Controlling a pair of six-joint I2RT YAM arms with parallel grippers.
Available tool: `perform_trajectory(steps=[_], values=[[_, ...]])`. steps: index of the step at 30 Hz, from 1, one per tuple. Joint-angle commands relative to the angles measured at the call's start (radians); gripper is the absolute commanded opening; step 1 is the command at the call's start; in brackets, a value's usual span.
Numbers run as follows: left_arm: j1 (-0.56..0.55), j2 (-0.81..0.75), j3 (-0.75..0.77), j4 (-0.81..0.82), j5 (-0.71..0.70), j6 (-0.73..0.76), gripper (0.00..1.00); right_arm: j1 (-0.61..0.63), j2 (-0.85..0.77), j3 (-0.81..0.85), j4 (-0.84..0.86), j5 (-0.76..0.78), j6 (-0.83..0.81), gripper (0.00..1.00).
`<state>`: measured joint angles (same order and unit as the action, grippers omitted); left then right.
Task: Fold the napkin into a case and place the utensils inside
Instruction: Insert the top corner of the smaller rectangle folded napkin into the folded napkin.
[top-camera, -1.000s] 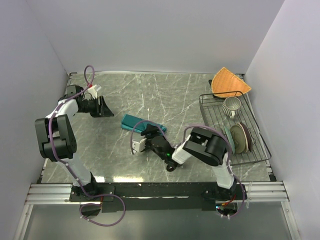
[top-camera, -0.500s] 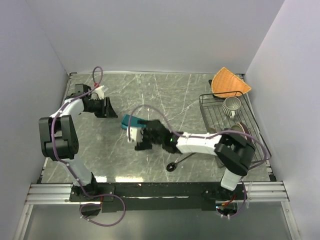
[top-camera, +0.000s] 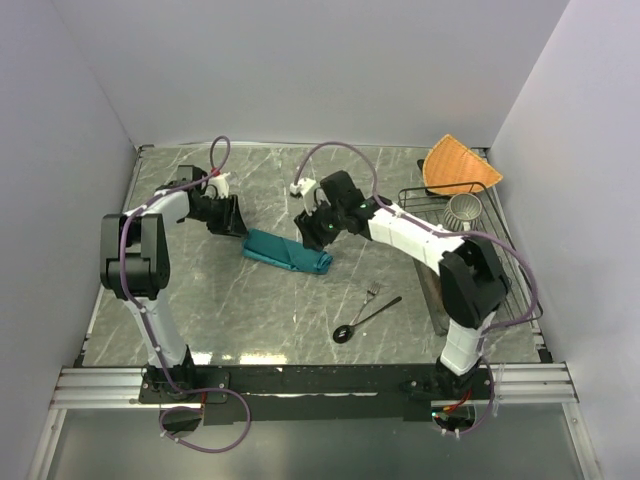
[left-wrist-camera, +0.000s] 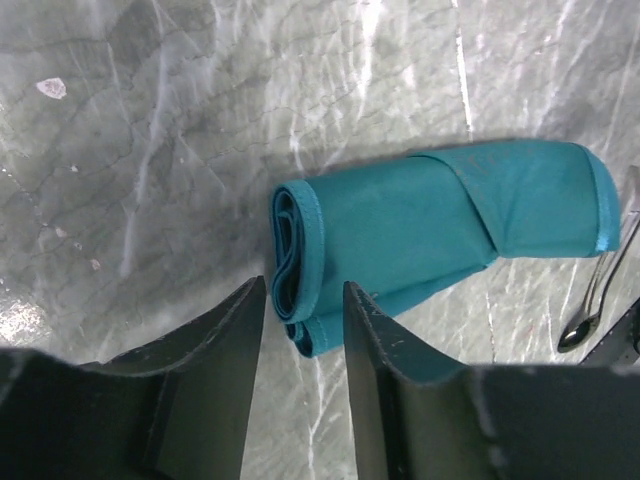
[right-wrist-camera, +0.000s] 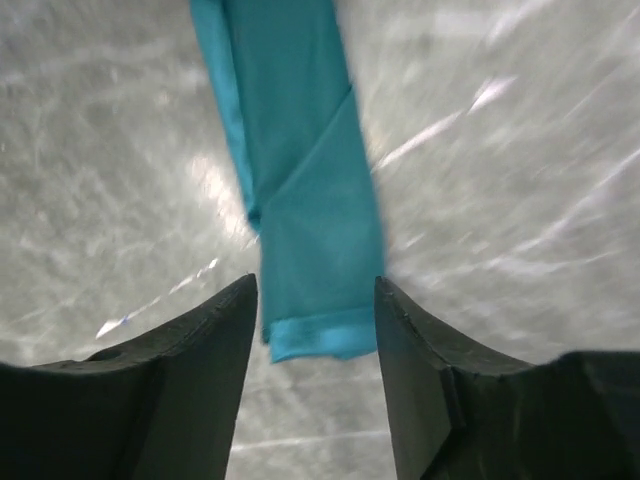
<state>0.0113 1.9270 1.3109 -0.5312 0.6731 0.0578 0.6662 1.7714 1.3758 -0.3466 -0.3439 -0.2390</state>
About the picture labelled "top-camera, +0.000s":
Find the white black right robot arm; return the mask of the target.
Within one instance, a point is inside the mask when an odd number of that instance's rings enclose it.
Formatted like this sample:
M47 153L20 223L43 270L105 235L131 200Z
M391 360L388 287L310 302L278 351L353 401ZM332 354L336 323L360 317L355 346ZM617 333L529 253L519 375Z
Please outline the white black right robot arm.
M306 248L321 251L347 231L399 250L437 275L448 317L437 385L448 398L463 396L479 366L485 330L509 292L492 243L455 235L377 194L365 197L343 170L319 182L297 178L289 193L304 204L294 223Z

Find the teal satin napkin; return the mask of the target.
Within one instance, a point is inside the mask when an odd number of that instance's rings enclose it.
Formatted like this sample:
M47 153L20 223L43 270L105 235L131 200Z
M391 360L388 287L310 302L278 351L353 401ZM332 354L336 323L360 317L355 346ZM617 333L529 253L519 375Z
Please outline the teal satin napkin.
M300 242L257 229L249 230L242 254L288 271L317 275L327 274L333 262L325 251L307 249Z

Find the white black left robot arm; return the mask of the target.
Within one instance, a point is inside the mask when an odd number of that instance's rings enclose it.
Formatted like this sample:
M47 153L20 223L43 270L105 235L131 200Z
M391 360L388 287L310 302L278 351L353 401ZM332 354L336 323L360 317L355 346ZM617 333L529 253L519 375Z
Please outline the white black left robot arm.
M100 280L133 315L142 335L147 365L144 382L177 402L197 393L190 349L178 332L166 295L171 276L167 231L186 220L203 223L213 235L243 238L248 230L231 173L178 168L138 207L101 221Z

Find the silver fork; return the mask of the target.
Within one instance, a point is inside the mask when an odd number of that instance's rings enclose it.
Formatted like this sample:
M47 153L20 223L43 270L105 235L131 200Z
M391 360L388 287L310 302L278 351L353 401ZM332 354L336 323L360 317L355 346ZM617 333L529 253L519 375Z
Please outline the silver fork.
M369 287L367 288L366 292L365 292L365 298L363 303L361 304L361 306L359 307L357 313L355 314L355 316L353 317L353 319L350 321L349 325L353 326L357 323L357 321L360 319L365 307L378 295L379 291L381 289L381 283L378 281L374 281L373 283L371 283L369 285Z

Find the black spoon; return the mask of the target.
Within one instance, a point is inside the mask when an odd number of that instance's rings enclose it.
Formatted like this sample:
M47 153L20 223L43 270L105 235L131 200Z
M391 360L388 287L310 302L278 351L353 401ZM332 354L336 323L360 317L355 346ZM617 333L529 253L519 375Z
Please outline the black spoon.
M332 334L332 340L337 344L344 344L344 343L348 342L354 336L356 329L360 325L365 324L366 322L372 320L377 315L379 315L382 312L385 312L389 308L391 308L391 307L395 306L396 304L400 303L402 300L403 300L402 296L397 296L397 297L393 298L392 300L390 300L389 302L387 302L382 307L380 307L379 309L377 309L376 311L374 311L373 313L369 314L364 319L359 320L354 324L341 325L341 326L337 327L334 330L333 334Z

